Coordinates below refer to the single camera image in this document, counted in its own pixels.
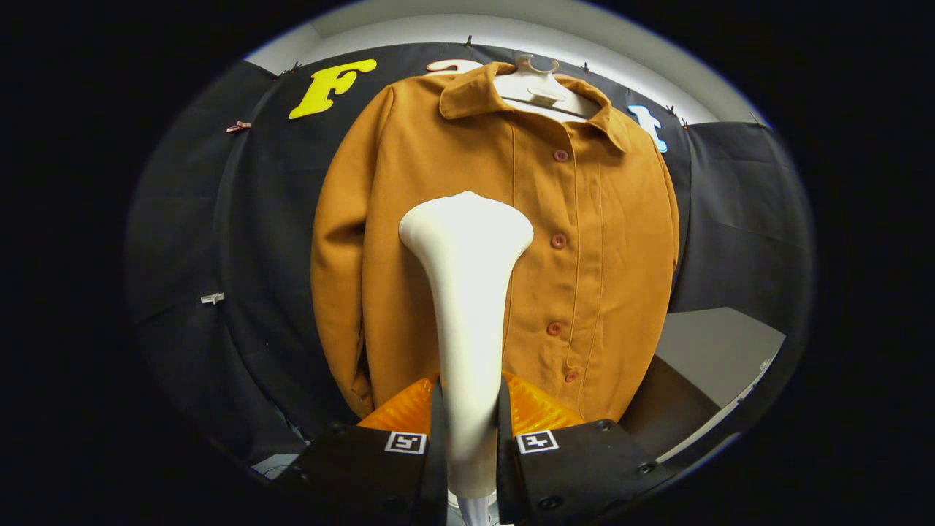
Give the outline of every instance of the red clip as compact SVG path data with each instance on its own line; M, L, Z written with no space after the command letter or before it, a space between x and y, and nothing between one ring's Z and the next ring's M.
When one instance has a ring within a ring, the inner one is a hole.
M227 128L227 133L237 133L238 131L245 130L249 127L251 127L250 123L242 123L241 121L237 121L237 125L233 125Z

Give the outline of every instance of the clothes hanger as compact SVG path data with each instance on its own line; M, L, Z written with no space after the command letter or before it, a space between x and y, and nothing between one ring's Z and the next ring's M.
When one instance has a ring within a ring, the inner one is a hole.
M494 77L494 87L500 98L559 111L584 120L600 111L598 103L572 92L555 79L553 72L558 69L558 61L552 60L552 69L540 71L530 63L532 56L520 55L516 59L516 71Z

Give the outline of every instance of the gray surface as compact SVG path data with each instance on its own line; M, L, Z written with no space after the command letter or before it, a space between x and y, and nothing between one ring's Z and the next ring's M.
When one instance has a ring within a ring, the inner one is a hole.
M279 75L300 62L302 56L321 41L322 37L311 22L305 22L267 42L244 60Z
M719 407L769 365L785 336L728 307L666 316L656 355Z
M289 464L298 458L298 455L291 455L287 453L277 453L272 457L269 457L266 460L253 466L253 469L256 470L260 475L265 476L266 478L272 480L280 475Z

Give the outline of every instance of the clip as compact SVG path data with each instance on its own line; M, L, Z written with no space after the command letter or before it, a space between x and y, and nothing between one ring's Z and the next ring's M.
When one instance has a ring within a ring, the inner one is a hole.
M276 76L276 79L273 79L273 81L275 82L276 80L279 80L280 77L283 76L283 75L285 75L286 73L295 73L295 71L298 69L298 67L299 67L299 63L296 62L296 63L293 64L293 66L290 67L289 69L283 69L282 72L281 72L279 75Z
M210 304L212 304L212 305L217 305L217 304L218 304L218 301L223 301L223 300L224 300L224 293L223 293L223 292L218 292L217 294L208 294L207 296L202 296L202 297L201 297L201 302L202 302L203 304L204 304L204 303L210 303Z
M237 124L228 126L227 133L237 133L238 131L248 129L250 127L252 127L252 124L250 123L242 123L241 121L237 121Z
M559 100L565 100L565 97L561 94L555 94L548 90L543 90L542 88L532 87L526 88L526 90L532 94L532 99L529 101L536 106L543 106L545 108L550 108L554 106Z

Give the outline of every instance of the metal clip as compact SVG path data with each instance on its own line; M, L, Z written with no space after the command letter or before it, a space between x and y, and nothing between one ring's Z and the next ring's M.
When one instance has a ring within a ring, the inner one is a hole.
M293 64L291 68L283 69L282 72L279 75L277 75L275 79L273 79L273 81L275 82L276 80L281 79L282 76L285 75L286 73L295 73L295 71L298 69L299 66L302 66L302 65L296 62L295 64Z
M212 305L217 305L218 301L224 300L224 293L218 292L216 294L208 294L207 296L201 297L202 304L210 303Z
M227 133L237 133L240 130L245 130L250 127L252 127L252 124L250 123L242 123L241 121L237 121L237 124L227 128Z

